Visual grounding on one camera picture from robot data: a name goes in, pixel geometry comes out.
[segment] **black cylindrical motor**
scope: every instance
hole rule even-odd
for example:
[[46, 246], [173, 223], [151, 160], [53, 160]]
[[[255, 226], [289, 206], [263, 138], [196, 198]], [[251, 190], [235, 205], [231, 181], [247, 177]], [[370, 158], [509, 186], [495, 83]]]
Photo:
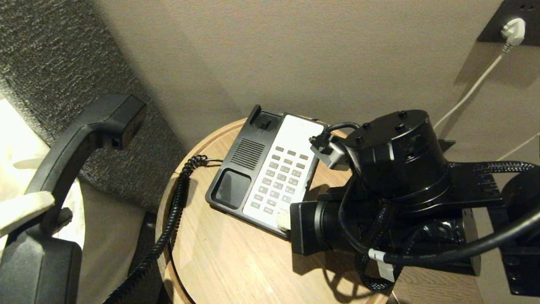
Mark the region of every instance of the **black cylindrical motor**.
[[343, 142], [352, 167], [372, 195], [429, 208], [450, 187], [448, 162], [422, 110], [384, 115]]

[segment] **textured fabric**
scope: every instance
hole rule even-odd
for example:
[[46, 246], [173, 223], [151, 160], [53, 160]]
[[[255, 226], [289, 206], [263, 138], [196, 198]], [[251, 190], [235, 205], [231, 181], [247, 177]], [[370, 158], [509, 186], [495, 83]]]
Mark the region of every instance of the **textured fabric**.
[[102, 94], [146, 102], [146, 121], [128, 150], [97, 150], [79, 177], [157, 210], [183, 152], [87, 1], [0, 2], [0, 91], [48, 145]]

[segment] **white power cable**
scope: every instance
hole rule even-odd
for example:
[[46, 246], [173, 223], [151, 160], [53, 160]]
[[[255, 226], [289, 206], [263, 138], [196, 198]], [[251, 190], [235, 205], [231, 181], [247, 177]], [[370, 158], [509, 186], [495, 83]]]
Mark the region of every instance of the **white power cable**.
[[507, 158], [508, 156], [512, 155], [514, 152], [516, 152], [517, 150], [525, 147], [526, 144], [530, 143], [531, 141], [533, 141], [535, 138], [539, 137], [540, 136], [540, 133], [537, 133], [535, 134], [533, 137], [529, 138], [528, 140], [524, 141], [522, 144], [520, 144], [519, 146], [517, 146], [516, 148], [512, 149], [510, 152], [504, 154], [503, 156], [499, 157], [499, 159], [497, 161], [501, 161], [505, 158]]
[[484, 78], [486, 78], [486, 76], [493, 70], [493, 68], [495, 66], [497, 66], [497, 64], [499, 63], [499, 61], [501, 61], [501, 59], [504, 57], [504, 54], [506, 54], [506, 52], [503, 52], [501, 53], [497, 59], [495, 59], [495, 61], [493, 61], [493, 63], [489, 66], [489, 68], [482, 74], [482, 76], [480, 76], [480, 78], [478, 78], [478, 80], [476, 81], [476, 83], [472, 86], [472, 88], [467, 92], [467, 94], [460, 100], [460, 102], [457, 103], [457, 105], [455, 105], [448, 113], [446, 113], [434, 126], [433, 128], [436, 129], [446, 118], [448, 118], [450, 115], [452, 115], [452, 113], [454, 113], [459, 107], [461, 107], [461, 105], [467, 101], [467, 99], [469, 99], [469, 97], [474, 93], [474, 91], [476, 90], [476, 88], [478, 88], [478, 86], [482, 83], [482, 81], [484, 81]]
[[508, 53], [513, 47], [520, 45], [525, 38], [525, 21], [521, 18], [515, 18], [510, 20], [501, 31], [501, 35], [507, 39], [506, 44], [503, 47], [503, 52], [493, 61], [488, 69], [478, 78], [475, 84], [470, 88], [467, 94], [455, 105], [448, 113], [446, 113], [434, 126], [436, 129], [446, 118], [454, 113], [469, 97], [474, 93], [478, 86], [484, 81], [487, 75], [493, 70], [495, 66], [501, 61], [506, 53]]

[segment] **cable connector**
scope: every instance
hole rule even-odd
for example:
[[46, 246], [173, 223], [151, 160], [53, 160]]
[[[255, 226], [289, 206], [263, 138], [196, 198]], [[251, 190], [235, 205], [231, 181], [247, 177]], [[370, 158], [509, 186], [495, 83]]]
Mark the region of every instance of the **cable connector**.
[[521, 18], [510, 20], [501, 30], [501, 35], [507, 40], [503, 52], [509, 52], [525, 39], [525, 20]]

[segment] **wall plate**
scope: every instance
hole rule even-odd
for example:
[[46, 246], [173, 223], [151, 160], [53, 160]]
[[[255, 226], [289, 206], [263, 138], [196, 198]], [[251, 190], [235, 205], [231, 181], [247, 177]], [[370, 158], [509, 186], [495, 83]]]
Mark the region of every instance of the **wall plate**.
[[501, 30], [514, 18], [521, 18], [526, 23], [522, 44], [540, 46], [540, 0], [504, 0], [477, 40], [504, 43]]

